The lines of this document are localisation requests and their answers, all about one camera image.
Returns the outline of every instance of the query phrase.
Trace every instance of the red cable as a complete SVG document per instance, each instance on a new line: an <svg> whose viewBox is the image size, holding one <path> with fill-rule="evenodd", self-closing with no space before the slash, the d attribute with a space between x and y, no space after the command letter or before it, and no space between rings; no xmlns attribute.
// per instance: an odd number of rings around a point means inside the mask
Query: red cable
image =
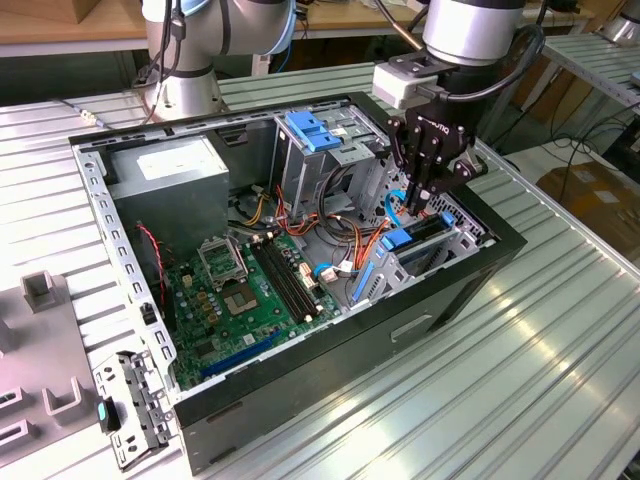
<svg viewBox="0 0 640 480"><path fill-rule="evenodd" d="M160 272L160 303L162 303L162 307L164 308L164 268L162 267L162 257L160 257L160 248L158 248L158 242L156 242L153 234L142 224L136 225L140 230L144 232L144 234L151 240L151 245L153 245L153 249L156 252L156 261L158 262L158 271Z"/></svg>

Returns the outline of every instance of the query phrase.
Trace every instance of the power cable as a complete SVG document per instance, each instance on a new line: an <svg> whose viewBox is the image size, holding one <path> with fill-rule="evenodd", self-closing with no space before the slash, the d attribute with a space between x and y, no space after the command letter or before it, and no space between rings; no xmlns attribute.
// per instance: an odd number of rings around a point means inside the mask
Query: power cable
<svg viewBox="0 0 640 480"><path fill-rule="evenodd" d="M407 25L407 32L412 33L413 29L418 26L420 21L427 16L427 13L429 13L429 3L430 2L427 2L426 5L422 7L422 10L420 10L416 16L413 17L413 20L409 22L409 25Z"/></svg>

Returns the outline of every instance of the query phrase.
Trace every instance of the metal bracket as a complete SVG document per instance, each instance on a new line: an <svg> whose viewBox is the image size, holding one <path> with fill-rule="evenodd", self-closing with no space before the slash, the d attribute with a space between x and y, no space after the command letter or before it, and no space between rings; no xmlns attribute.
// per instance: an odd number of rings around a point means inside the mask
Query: metal bracket
<svg viewBox="0 0 640 480"><path fill-rule="evenodd" d="M93 371L98 394L110 399L120 428L110 434L118 467L131 469L168 445L176 431L160 375L148 351L119 352Z"/></svg>

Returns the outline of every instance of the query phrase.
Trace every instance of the aluminum table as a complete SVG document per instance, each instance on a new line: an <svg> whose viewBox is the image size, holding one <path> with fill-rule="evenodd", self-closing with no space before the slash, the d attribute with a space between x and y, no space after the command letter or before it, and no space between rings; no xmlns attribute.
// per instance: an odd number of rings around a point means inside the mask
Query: aluminum table
<svg viewBox="0 0 640 480"><path fill-rule="evenodd" d="M640 87L631 83L631 74L640 72L640 46L618 47L597 33L589 33L549 37L542 53L551 64L531 91L523 109L536 101L559 68L573 73L600 93L586 116L588 125L582 127L582 132L599 119L598 113L609 98L623 107L640 106Z"/></svg>
<svg viewBox="0 0 640 480"><path fill-rule="evenodd" d="M222 82L232 109L370 92L373 65ZM133 93L75 99L135 125ZM138 345L53 102L0 108L0 288L64 274L91 365ZM472 188L528 241L463 313L199 478L616 478L640 448L640 272L484 145ZM129 476L185 478L178 439ZM98 425L0 478L119 478Z"/></svg>

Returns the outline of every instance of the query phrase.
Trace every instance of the wire bundle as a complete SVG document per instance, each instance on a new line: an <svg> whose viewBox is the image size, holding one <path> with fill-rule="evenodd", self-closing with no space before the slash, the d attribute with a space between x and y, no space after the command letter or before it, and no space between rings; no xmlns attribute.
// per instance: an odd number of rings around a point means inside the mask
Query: wire bundle
<svg viewBox="0 0 640 480"><path fill-rule="evenodd" d="M260 194L260 198L258 200L258 208L256 209L255 215L251 217L249 220L247 220L246 222L244 222L244 224L247 227L252 227L260 221L260 218L262 217L262 207L265 199L266 199L266 196L263 194Z"/></svg>

